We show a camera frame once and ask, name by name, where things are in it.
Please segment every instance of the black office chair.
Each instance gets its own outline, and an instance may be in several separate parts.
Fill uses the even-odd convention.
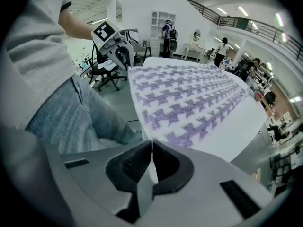
[[[93,58],[93,53],[94,53],[95,47],[96,46],[94,44],[92,53],[91,53],[92,58]],[[104,63],[106,61],[106,57],[103,57],[97,48],[96,48],[96,54],[97,54],[98,64]],[[91,84],[91,82],[93,81],[94,76],[102,77],[101,80],[95,80],[95,81],[102,81],[102,83],[98,86],[98,91],[101,91],[101,87],[103,87],[109,81],[111,81],[114,84],[117,91],[120,91],[120,88],[117,87],[117,85],[114,82],[114,79],[124,78],[124,80],[127,81],[127,76],[118,76],[118,74],[119,74],[119,72],[117,71],[119,69],[118,65],[116,65],[112,70],[106,70],[105,68],[98,69],[98,65],[93,66],[92,60],[90,60],[89,62],[91,64],[91,68],[92,68],[92,76],[91,76],[89,84]]]

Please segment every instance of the black pants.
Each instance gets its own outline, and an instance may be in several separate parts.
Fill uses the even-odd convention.
[[[221,55],[217,53],[216,59],[214,60],[214,64],[219,67],[221,61],[224,59],[225,55]]]
[[[164,39],[164,44],[163,44],[163,58],[169,58],[169,57],[170,57],[169,39]]]

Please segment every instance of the cable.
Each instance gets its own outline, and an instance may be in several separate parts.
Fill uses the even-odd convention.
[[[135,121],[139,121],[139,120],[135,119],[135,120],[130,120],[130,121],[126,121],[126,122],[129,123],[129,122],[135,122]]]

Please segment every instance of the gray shirt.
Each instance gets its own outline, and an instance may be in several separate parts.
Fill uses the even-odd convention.
[[[74,74],[62,40],[64,30],[58,24],[60,11],[70,5],[70,0],[29,0],[11,27],[2,52],[8,53],[11,65],[6,75],[12,95],[5,95],[7,105],[1,112],[5,125],[25,128],[48,97]]]

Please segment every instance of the office chair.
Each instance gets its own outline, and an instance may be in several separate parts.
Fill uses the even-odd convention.
[[[129,43],[132,45],[134,51],[136,52],[134,56],[134,66],[136,66],[138,56],[143,57],[143,62],[145,61],[147,50],[149,50],[150,57],[152,57],[152,51],[149,46],[141,46],[139,44],[139,32],[138,29],[125,29],[120,30],[120,34],[124,35]]]
[[[93,58],[94,48],[95,48],[95,44],[93,45],[93,49],[92,49],[92,58]],[[101,55],[101,53],[98,49],[96,49],[96,54],[97,54],[98,64],[104,63],[106,61],[106,58]],[[102,83],[98,86],[98,91],[101,91],[101,87],[103,87],[109,81],[111,81],[114,84],[117,91],[120,91],[120,88],[117,87],[117,85],[114,82],[114,79],[123,78],[125,81],[127,81],[127,76],[118,76],[118,74],[119,74],[119,72],[117,71],[119,69],[118,65],[116,65],[111,70],[106,70],[104,67],[98,69],[98,65],[93,66],[92,61],[89,61],[89,62],[91,64],[91,68],[92,68],[92,76],[91,76],[89,84],[91,84],[94,76],[102,77],[101,80],[95,80],[95,81],[102,81]]]
[[[145,58],[146,58],[147,50],[149,50],[150,57],[152,57],[152,52],[151,52],[150,47],[140,46],[139,43],[136,42],[134,39],[130,39],[129,43],[132,45],[134,51],[136,52],[135,58],[137,58],[137,56],[141,56],[141,57],[143,57],[143,62],[144,62]]]

